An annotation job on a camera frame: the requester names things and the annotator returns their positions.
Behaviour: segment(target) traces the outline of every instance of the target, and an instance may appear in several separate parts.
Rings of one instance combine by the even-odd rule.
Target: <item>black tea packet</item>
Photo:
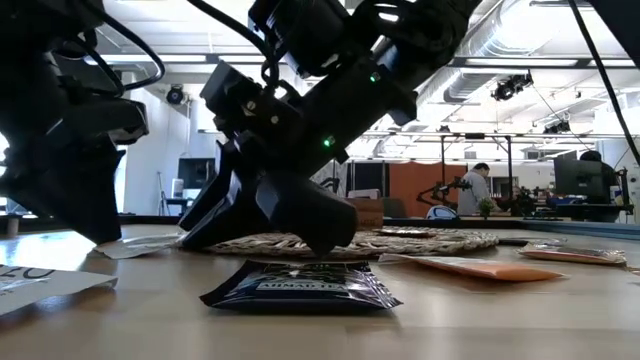
[[[344,313],[402,304],[364,262],[291,265],[247,261],[200,300],[217,309],[244,312]]]

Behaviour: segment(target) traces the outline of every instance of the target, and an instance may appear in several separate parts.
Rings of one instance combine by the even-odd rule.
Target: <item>gray shirt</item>
[[[466,173],[462,179],[471,184],[471,189],[458,189],[458,215],[473,215],[479,211],[480,200],[491,198],[487,181],[473,170]]]

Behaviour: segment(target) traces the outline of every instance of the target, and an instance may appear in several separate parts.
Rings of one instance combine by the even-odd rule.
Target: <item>orange wall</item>
[[[453,181],[455,176],[464,176],[467,172],[466,165],[446,165],[445,181]],[[431,206],[416,201],[418,193],[436,185],[442,181],[442,163],[418,164],[415,162],[405,164],[390,164],[390,197],[401,199],[407,210],[407,216],[425,217]],[[425,195],[430,199],[431,193]],[[458,201],[458,190],[453,189],[447,200]]]

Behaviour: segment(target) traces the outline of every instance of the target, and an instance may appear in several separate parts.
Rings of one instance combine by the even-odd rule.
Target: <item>man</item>
[[[471,184],[471,189],[458,190],[458,215],[469,216],[477,214],[480,210],[478,204],[482,199],[490,199],[489,188],[486,178],[489,176],[489,165],[485,163],[476,164],[465,176],[463,180]],[[493,202],[493,211],[502,210]]]
[[[584,154],[580,155],[580,161],[593,161],[599,162],[602,164],[602,185],[604,187],[603,193],[609,194],[609,187],[618,186],[618,177],[616,175],[616,171],[606,163],[602,162],[602,155],[599,152],[594,150],[589,150]],[[588,204],[609,204],[610,199],[607,195],[606,197],[602,196],[589,196],[587,197]]]

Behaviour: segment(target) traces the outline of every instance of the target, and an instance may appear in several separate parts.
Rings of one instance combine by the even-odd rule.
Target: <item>table surface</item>
[[[170,233],[129,226],[125,236]],[[501,236],[556,236],[492,231]],[[627,251],[640,243],[562,235],[574,244]],[[248,316],[198,296],[231,276],[239,258],[165,250],[114,261],[59,232],[0,241],[0,263],[80,269],[119,277],[115,289],[53,297],[0,316],[0,358],[35,359],[638,359],[640,277],[619,268],[523,260],[512,247],[470,257],[521,261],[563,272],[534,283],[473,280],[419,265],[374,265],[405,304],[369,316]]]

